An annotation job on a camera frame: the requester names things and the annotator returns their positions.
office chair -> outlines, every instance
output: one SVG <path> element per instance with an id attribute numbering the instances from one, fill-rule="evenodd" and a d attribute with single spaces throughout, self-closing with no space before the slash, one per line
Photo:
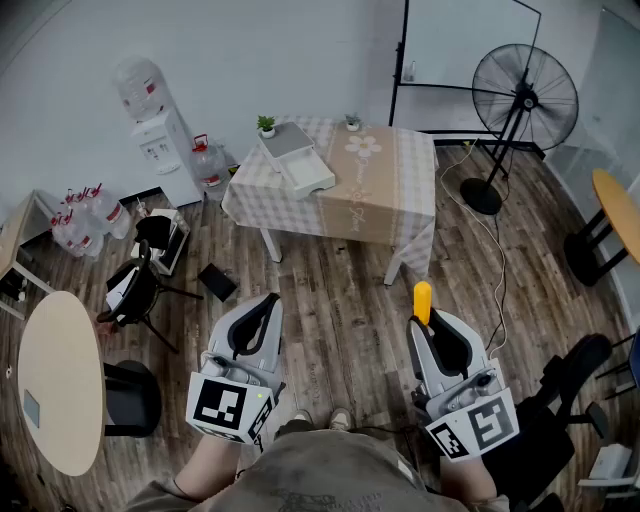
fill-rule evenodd
<path id="1" fill-rule="evenodd" d="M 542 388 L 516 407 L 520 433 L 483 455 L 498 493 L 509 498 L 512 510 L 527 510 L 573 457 L 568 425 L 590 423 L 601 438 L 607 436 L 607 418 L 597 404 L 577 416 L 571 415 L 571 406 L 580 388 L 610 356 L 611 343 L 601 334 L 585 336 L 564 358 L 554 356 L 543 371 Z M 561 405 L 554 414 L 549 405 L 558 397 Z M 559 510 L 557 506 L 557 500 L 549 499 L 549 510 Z"/>
<path id="2" fill-rule="evenodd" d="M 162 284 L 159 279 L 158 270 L 150 263 L 151 250 L 146 240 L 140 242 L 138 254 L 141 254 L 142 258 L 134 258 L 123 263 L 113 277 L 107 281 L 107 287 L 111 290 L 122 281 L 134 267 L 138 269 L 116 308 L 100 313 L 97 320 L 98 322 L 113 322 L 117 320 L 120 315 L 124 315 L 124 318 L 118 320 L 118 325 L 142 322 L 151 332 L 160 338 L 160 341 L 169 347 L 174 354 L 177 354 L 179 350 L 169 343 L 151 324 L 149 313 L 155 306 L 158 296 L 164 292 L 178 293 L 185 297 L 192 297 L 198 300 L 202 300 L 203 297 L 202 295 L 196 295 Z"/>

fan grille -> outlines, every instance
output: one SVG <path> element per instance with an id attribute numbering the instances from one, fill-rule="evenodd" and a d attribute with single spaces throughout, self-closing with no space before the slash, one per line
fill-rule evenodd
<path id="1" fill-rule="evenodd" d="M 576 125 L 578 93 L 567 70 L 544 50 L 509 44 L 489 52 L 473 77 L 473 104 L 487 130 L 506 133 L 515 121 L 514 115 L 505 126 L 527 61 L 525 82 L 537 102 L 525 110 L 514 140 L 551 149 L 564 141 Z"/>

paper on table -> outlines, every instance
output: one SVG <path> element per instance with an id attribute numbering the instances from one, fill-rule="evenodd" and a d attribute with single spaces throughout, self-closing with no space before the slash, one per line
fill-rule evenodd
<path id="1" fill-rule="evenodd" d="M 120 281 L 116 286 L 114 286 L 111 291 L 107 292 L 107 304 L 111 308 L 111 311 L 118 307 L 118 304 L 122 301 L 127 288 L 129 287 L 129 283 L 133 279 L 133 276 L 138 271 L 138 268 L 133 268 L 131 272 L 127 274 L 127 276 Z M 124 315 L 118 315 L 118 322 L 124 318 Z"/>

water bottle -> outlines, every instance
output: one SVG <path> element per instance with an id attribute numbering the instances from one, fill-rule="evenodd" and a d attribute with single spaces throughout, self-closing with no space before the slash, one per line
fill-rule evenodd
<path id="1" fill-rule="evenodd" d="M 221 146 L 209 143 L 206 133 L 193 138 L 191 167 L 207 197 L 222 201 L 227 188 L 227 158 Z"/>
<path id="2" fill-rule="evenodd" d="M 74 258 L 82 256 L 82 252 L 76 247 L 68 236 L 67 226 L 60 221 L 62 215 L 58 213 L 58 217 L 51 219 L 51 234 L 56 243 L 62 247 L 65 251 L 71 254 Z"/>
<path id="3" fill-rule="evenodd" d="M 93 229 L 82 212 L 71 210 L 62 218 L 69 241 L 81 254 L 97 258 L 104 245 L 104 235 Z"/>
<path id="4" fill-rule="evenodd" d="M 87 187 L 78 194 L 74 194 L 71 189 L 68 189 L 67 197 L 64 198 L 67 209 L 68 211 L 73 209 L 78 212 L 82 212 L 83 216 L 87 219 L 87 222 L 89 222 L 93 229 L 96 229 L 103 235 L 106 235 L 109 232 L 107 226 L 101 219 L 98 219 L 91 212 L 91 201 L 93 199 L 89 197 L 88 192 L 89 189 Z"/>
<path id="5" fill-rule="evenodd" d="M 91 213 L 104 223 L 114 238 L 122 240 L 131 227 L 131 215 L 113 195 L 102 188 L 102 183 L 87 191 Z"/>

gray shirt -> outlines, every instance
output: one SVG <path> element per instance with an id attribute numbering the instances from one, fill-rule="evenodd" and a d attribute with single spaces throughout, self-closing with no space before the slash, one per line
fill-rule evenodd
<path id="1" fill-rule="evenodd" d="M 508 512 L 509 502 L 501 496 L 465 506 L 431 494 L 410 464 L 383 443 L 320 430 L 281 437 L 233 485 L 203 503 L 189 500 L 173 481 L 152 482 L 125 510 Z"/>

